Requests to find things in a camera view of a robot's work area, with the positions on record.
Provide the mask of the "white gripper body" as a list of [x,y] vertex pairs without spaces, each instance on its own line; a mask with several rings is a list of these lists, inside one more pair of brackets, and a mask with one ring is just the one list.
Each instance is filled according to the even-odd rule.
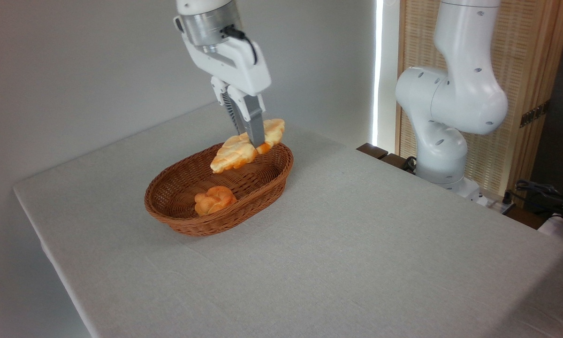
[[188,34],[182,33],[182,39],[194,64],[228,85],[252,96],[271,85],[264,54],[255,41],[249,43],[229,37],[215,45],[216,52],[204,52],[189,41]]

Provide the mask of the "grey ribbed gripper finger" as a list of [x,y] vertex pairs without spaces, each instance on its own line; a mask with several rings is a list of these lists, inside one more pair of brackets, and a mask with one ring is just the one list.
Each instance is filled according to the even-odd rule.
[[246,130],[243,125],[241,112],[228,94],[229,85],[215,76],[211,77],[211,85],[213,87],[213,91],[215,92],[215,96],[217,97],[217,101],[220,105],[225,107],[238,135],[245,133]]
[[227,94],[234,108],[238,133],[246,132],[252,146],[258,148],[265,142],[262,97],[246,94],[232,85],[227,87]]

